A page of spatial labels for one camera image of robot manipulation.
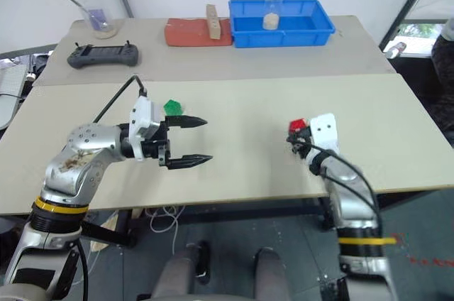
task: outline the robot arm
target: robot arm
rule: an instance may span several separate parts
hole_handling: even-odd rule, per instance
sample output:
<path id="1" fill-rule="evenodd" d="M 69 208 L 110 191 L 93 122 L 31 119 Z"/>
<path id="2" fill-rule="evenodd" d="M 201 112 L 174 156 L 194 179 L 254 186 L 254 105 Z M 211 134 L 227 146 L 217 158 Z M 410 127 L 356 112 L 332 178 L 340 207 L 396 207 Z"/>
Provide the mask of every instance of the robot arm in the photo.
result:
<path id="1" fill-rule="evenodd" d="M 68 136 L 66 146 L 45 171 L 40 196 L 6 271 L 5 286 L 0 288 L 0 300 L 61 300 L 68 294 L 81 249 L 81 222 L 111 163 L 154 158 L 173 170 L 211 159 L 209 155 L 172 159 L 169 127 L 197 127 L 206 121 L 193 116 L 166 116 L 160 121 L 144 95 L 132 108 L 128 124 L 86 124 Z"/>
<path id="2" fill-rule="evenodd" d="M 310 171 L 324 178 L 340 246 L 340 269 L 347 274 L 332 292 L 338 299 L 397 300 L 383 245 L 382 220 L 373 191 L 355 166 L 339 156 L 336 120 L 324 114 L 291 122 L 289 137 L 294 153 L 309 164 Z"/>

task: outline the floor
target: floor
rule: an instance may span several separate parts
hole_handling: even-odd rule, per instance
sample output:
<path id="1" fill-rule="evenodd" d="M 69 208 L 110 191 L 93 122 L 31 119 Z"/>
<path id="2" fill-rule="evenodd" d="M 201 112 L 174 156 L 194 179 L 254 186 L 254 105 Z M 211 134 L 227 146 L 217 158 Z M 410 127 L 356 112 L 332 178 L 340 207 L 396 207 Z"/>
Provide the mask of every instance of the floor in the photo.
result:
<path id="1" fill-rule="evenodd" d="M 399 299 L 454 299 L 454 190 L 433 192 L 383 213 L 386 235 L 402 234 L 404 245 L 390 246 Z M 135 300 L 149 293 L 171 256 L 172 232 L 145 230 L 134 249 L 111 246 L 102 251 L 89 279 L 91 300 Z M 271 246 L 287 267 L 294 301 L 320 300 L 317 277 L 342 276 L 336 234 L 322 232 L 316 216 L 276 217 L 181 225 L 176 248 L 208 240 L 212 276 L 196 292 L 253 296 L 254 255 Z M 89 259 L 89 267 L 94 256 Z M 80 300 L 82 284 L 65 300 Z"/>

